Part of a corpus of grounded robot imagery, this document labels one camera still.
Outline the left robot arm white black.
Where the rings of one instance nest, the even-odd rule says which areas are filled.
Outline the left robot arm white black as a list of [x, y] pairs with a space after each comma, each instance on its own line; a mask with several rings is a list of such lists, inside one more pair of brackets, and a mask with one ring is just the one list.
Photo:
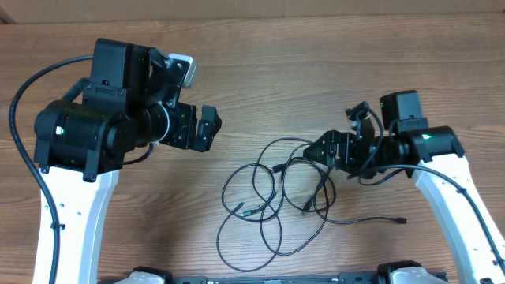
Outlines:
[[97, 281], [103, 227], [126, 153], [166, 144], [206, 152], [221, 128], [212, 106], [181, 103], [196, 63], [183, 54], [98, 39], [88, 77], [36, 117], [34, 159], [48, 191], [33, 280]]

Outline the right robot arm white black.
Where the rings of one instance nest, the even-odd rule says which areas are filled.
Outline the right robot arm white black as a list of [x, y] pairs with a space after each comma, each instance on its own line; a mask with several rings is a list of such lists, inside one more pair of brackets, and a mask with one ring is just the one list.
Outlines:
[[371, 179], [405, 172], [428, 201], [446, 238], [462, 283], [504, 281], [504, 238], [473, 182], [462, 144], [448, 126], [431, 127], [415, 90], [380, 98], [381, 113], [366, 102], [346, 110], [350, 132], [327, 131], [303, 156]]

